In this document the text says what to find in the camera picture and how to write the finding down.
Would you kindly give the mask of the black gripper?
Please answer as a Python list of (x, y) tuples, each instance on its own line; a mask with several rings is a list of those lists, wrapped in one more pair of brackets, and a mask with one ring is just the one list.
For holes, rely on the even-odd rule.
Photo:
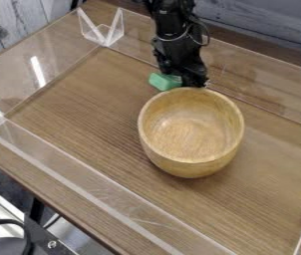
[(174, 37), (155, 35), (151, 39), (153, 54), (161, 72), (166, 75), (181, 75), (183, 87), (204, 88), (209, 81), (208, 69), (200, 56), (205, 44), (201, 33)]

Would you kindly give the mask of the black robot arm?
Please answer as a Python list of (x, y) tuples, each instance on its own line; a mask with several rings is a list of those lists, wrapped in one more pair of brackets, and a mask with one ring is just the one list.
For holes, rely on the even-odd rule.
[(194, 14), (194, 0), (143, 0), (154, 21), (153, 55), (161, 72), (183, 87), (205, 86), (208, 67), (201, 49), (210, 44), (208, 26)]

